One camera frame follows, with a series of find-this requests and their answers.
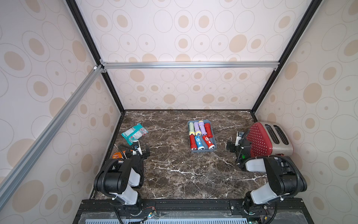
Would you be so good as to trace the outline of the blue flashlight white logo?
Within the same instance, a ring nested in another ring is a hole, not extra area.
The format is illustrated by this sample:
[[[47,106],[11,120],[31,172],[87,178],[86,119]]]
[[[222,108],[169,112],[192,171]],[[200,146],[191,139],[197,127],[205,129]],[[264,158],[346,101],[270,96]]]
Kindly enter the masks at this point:
[[[205,149],[205,147],[203,146],[201,140],[200,140],[200,136],[195,136],[195,142],[196,142],[196,145],[197,145],[197,149],[198,150],[203,150]]]

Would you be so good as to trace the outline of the red flashlight white logo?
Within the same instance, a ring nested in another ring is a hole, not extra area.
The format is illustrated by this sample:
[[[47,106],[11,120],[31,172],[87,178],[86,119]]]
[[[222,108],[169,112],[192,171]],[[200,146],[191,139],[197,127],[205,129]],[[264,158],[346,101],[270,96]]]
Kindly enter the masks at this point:
[[[191,134],[189,136],[189,139],[190,139],[190,148],[191,150],[197,150],[197,145],[196,145],[196,140],[195,140],[195,135],[194,134]]]

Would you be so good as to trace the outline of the light green flashlight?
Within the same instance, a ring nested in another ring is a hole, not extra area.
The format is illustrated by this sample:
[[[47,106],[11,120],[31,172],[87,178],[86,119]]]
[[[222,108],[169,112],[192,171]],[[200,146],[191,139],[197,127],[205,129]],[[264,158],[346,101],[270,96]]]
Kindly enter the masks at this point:
[[[188,123],[188,127],[189,127],[189,135],[195,135],[194,123],[193,123],[193,122],[189,122],[189,123]]]

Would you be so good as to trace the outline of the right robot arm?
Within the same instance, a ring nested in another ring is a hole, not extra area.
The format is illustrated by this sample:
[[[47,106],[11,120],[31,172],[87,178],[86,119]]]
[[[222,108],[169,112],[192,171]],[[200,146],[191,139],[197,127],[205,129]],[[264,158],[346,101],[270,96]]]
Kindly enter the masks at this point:
[[[250,156],[251,142],[241,139],[237,144],[228,141],[226,149],[236,154],[236,164],[248,172],[265,173],[268,182],[262,187],[246,193],[243,209],[253,212],[254,208],[268,203],[293,198],[307,190],[307,182],[295,163],[288,156]]]

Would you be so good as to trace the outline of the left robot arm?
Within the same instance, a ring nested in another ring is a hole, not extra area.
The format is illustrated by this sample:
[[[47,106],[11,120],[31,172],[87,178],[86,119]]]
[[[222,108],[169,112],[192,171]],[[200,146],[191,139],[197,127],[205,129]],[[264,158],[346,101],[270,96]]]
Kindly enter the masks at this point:
[[[134,206],[141,202],[135,189],[144,184],[144,160],[150,156],[150,151],[142,149],[139,141],[124,147],[127,149],[125,152],[120,151],[106,161],[94,179],[93,187],[115,202]]]

